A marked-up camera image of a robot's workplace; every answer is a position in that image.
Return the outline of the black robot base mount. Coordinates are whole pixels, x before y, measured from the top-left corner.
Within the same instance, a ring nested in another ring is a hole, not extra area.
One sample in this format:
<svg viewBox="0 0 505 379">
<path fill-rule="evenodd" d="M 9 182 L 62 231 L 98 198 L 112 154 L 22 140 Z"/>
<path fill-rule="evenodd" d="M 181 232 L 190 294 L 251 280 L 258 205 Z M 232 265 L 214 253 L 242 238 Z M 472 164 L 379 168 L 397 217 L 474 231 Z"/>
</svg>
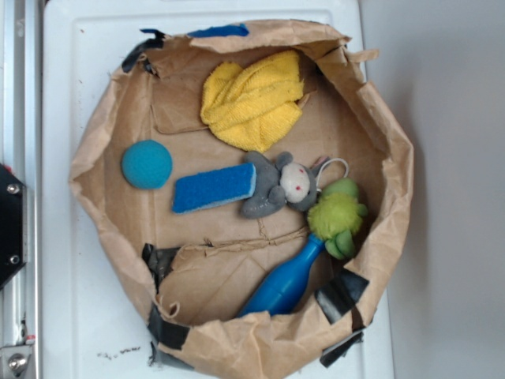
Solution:
<svg viewBox="0 0 505 379">
<path fill-rule="evenodd" d="M 1 290 L 25 266 L 26 187 L 1 164 Z"/>
</svg>

